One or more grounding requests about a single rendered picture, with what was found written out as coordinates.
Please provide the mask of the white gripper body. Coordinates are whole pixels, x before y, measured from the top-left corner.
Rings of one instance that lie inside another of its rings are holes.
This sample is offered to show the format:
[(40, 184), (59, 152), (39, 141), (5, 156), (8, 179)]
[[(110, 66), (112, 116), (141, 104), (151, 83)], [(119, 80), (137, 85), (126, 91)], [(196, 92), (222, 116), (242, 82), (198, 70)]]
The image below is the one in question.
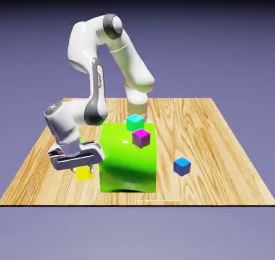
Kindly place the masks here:
[(78, 154), (67, 156), (62, 151), (61, 147), (57, 143), (54, 143), (48, 151), (53, 167), (56, 170), (74, 169), (86, 165), (92, 166), (105, 159), (104, 151), (98, 142), (81, 142), (79, 146), (80, 151)]

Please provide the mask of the small cyan cube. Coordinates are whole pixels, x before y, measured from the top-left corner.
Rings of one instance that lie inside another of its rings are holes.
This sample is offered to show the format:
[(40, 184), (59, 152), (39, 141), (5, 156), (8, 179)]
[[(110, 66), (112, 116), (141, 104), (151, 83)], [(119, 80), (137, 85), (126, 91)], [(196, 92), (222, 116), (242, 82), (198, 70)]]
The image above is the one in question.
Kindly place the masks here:
[(144, 128), (144, 117), (138, 114), (132, 114), (126, 118), (126, 129), (130, 132)]

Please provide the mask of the large green box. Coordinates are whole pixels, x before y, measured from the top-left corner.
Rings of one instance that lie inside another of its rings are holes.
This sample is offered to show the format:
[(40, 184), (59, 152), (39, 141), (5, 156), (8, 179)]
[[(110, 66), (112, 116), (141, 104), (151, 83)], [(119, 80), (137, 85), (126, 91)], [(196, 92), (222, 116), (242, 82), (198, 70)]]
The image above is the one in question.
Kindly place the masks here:
[(157, 143), (155, 124), (146, 123), (150, 144), (139, 148), (132, 143), (132, 132), (125, 123), (104, 123), (99, 144), (105, 159), (99, 164), (100, 191), (156, 191)]

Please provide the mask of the small magenta cube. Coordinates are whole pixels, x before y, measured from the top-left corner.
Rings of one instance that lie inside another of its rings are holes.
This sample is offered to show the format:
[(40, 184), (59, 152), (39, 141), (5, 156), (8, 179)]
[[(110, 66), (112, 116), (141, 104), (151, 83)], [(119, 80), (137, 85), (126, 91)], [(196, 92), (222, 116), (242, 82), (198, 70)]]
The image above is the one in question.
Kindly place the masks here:
[(150, 133), (143, 128), (135, 130), (132, 133), (132, 143), (139, 148), (150, 144)]

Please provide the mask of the small yellow cube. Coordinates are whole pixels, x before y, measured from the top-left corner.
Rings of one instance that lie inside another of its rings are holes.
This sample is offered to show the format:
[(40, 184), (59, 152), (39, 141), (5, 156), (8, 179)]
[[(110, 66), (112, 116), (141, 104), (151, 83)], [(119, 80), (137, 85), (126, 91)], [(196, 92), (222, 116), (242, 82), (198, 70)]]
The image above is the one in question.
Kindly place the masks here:
[(90, 173), (89, 165), (76, 167), (75, 172), (78, 181), (92, 179), (95, 176), (94, 173)]

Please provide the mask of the small blue cube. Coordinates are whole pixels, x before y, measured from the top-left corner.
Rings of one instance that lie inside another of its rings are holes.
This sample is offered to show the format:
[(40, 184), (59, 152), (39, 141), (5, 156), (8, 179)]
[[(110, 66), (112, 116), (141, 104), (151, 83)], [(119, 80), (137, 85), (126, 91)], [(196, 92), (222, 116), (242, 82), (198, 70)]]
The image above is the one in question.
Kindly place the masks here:
[(173, 171), (182, 177), (191, 171), (191, 162), (183, 157), (174, 160)]

